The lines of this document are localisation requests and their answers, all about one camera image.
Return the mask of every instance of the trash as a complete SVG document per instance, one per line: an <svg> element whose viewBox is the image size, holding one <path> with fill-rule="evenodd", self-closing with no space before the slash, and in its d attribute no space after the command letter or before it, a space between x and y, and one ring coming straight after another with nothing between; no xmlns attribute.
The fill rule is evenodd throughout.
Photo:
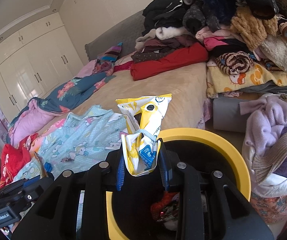
<svg viewBox="0 0 287 240"><path fill-rule="evenodd" d="M157 137L171 94L116 100L126 119L128 135L121 135L125 166L132 176L152 172L157 165Z"/></svg>

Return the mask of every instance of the beige knit sweater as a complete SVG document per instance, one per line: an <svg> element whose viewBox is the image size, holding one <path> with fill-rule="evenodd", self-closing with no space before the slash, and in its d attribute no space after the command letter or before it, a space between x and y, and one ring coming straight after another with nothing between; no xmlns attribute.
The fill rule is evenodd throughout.
<svg viewBox="0 0 287 240"><path fill-rule="evenodd" d="M258 184L263 182L271 173L279 168L287 158L287 133L265 152L263 156L255 155L252 169Z"/></svg>

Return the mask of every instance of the gray headboard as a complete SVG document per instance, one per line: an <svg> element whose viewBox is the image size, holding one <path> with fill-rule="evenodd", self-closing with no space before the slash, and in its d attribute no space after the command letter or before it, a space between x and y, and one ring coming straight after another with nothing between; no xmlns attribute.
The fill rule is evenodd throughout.
<svg viewBox="0 0 287 240"><path fill-rule="evenodd" d="M94 41L86 44L85 51L89 61L96 59L98 54L105 52L119 42L123 42L120 57L134 52L135 40L142 36L141 33L145 29L144 19L142 11L139 11L113 26Z"/></svg>

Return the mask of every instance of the red cloth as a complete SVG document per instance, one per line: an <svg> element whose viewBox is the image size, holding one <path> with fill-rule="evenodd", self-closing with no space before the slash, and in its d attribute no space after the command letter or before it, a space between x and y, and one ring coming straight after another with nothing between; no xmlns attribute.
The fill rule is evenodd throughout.
<svg viewBox="0 0 287 240"><path fill-rule="evenodd" d="M30 146L37 137L37 133L28 135L19 142L18 149L14 148L11 144L5 144L1 153L0 188L13 182L14 176L31 160L29 153Z"/></svg>
<svg viewBox="0 0 287 240"><path fill-rule="evenodd" d="M115 73L115 72L122 71L122 70L128 70L128 69L130 69L132 64L133 64L133 60L130 60L124 64L115 66L113 69L113 72Z"/></svg>
<svg viewBox="0 0 287 240"><path fill-rule="evenodd" d="M154 220L157 221L160 218L160 211L172 201L172 198L177 193L178 192L169 193L165 191L162 197L162 200L160 200L159 202L153 203L150 206L150 212Z"/></svg>
<svg viewBox="0 0 287 240"><path fill-rule="evenodd" d="M208 60L207 50L196 42L191 47L177 49L162 59L135 63L131 65L130 73L133 80L140 80L206 60Z"/></svg>

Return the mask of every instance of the hello kitty blanket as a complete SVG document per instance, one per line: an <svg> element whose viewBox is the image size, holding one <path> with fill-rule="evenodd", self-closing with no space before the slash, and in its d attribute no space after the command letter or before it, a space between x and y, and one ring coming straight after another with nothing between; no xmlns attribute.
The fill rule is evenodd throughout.
<svg viewBox="0 0 287 240"><path fill-rule="evenodd" d="M55 123L40 136L41 145L39 139L33 142L30 153L36 151L43 163L50 163L51 173L57 178L66 169L74 173L85 171L105 160L110 151L120 148L121 135L126 131L122 114L94 105L82 116L69 113L66 119ZM36 163L33 157L14 181L39 175Z"/></svg>
<svg viewBox="0 0 287 240"><path fill-rule="evenodd" d="M249 71L237 75L223 73L212 59L207 62L207 67L207 96L209 98L217 98L218 93L265 84L270 80L277 86L287 86L287 72L269 71L259 63L255 63Z"/></svg>

